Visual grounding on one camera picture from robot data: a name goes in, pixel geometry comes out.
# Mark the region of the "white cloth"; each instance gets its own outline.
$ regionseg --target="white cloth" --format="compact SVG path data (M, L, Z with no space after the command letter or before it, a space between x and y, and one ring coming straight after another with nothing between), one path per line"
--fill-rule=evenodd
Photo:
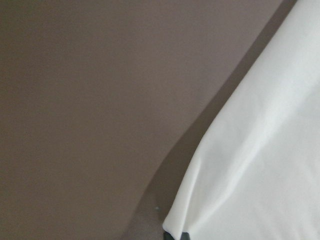
M320 239L320 0L299 0L202 138L175 240Z

